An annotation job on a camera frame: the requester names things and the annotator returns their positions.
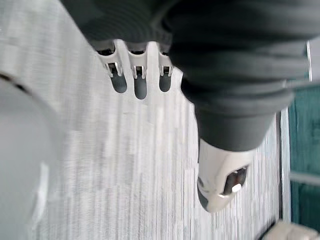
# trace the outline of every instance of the teal wall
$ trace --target teal wall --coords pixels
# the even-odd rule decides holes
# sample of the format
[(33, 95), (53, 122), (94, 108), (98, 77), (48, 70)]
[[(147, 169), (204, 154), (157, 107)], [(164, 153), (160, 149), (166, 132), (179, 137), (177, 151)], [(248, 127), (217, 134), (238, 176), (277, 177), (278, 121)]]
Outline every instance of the teal wall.
[[(291, 170), (320, 176), (320, 87), (300, 90), (289, 108)], [(292, 221), (320, 231), (320, 187), (291, 183)]]

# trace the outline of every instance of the robotic hand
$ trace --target robotic hand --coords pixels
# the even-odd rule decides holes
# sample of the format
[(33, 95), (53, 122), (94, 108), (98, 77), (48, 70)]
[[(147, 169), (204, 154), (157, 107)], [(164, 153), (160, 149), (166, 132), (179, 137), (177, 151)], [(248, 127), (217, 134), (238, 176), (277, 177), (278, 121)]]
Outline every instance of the robotic hand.
[[(132, 75), (134, 79), (135, 96), (143, 100), (147, 96), (147, 43), (126, 42), (128, 48)], [(127, 82), (123, 74), (123, 65), (117, 50), (115, 41), (110, 40), (105, 45), (105, 49), (98, 50), (99, 57), (106, 67), (107, 74), (111, 78), (112, 86), (117, 93), (124, 93), (127, 90)], [(173, 65), (168, 57), (167, 49), (158, 43), (159, 62), (159, 88), (162, 92), (167, 92), (171, 86), (171, 75)]]

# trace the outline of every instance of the white blurry object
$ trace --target white blurry object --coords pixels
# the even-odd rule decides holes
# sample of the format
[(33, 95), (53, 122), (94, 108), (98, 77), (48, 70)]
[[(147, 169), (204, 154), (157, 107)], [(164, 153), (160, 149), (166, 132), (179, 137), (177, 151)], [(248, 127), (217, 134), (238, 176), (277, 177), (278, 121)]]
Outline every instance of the white blurry object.
[(223, 209), (242, 188), (253, 151), (233, 152), (199, 143), (198, 197), (210, 213)]

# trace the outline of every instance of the white plastic casing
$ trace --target white plastic casing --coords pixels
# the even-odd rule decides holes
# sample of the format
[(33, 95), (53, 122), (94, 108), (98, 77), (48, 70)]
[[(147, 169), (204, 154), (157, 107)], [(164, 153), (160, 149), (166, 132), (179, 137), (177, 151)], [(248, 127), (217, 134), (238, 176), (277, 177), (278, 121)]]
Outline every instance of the white plastic casing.
[(197, 181), (201, 194), (207, 199), (206, 211), (213, 213), (225, 207), (241, 189), (235, 186), (232, 193), (222, 195), (229, 174), (249, 166), (253, 161), (253, 151), (232, 152), (211, 146), (203, 139), (199, 143), (199, 173), (203, 184)]

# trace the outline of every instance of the gray carpet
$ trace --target gray carpet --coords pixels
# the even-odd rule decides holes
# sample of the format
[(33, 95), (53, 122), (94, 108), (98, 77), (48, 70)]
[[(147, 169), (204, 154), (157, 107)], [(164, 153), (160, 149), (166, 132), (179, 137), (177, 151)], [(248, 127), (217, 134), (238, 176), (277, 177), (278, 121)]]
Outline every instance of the gray carpet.
[(116, 93), (95, 52), (57, 0), (0, 1), (0, 69), (20, 77), (65, 127), (61, 185), (37, 240), (255, 239), (279, 217), (277, 130), (256, 151), (244, 189), (208, 214), (196, 191), (198, 139), (193, 106), (179, 85), (158, 87), (149, 46), (148, 95)]

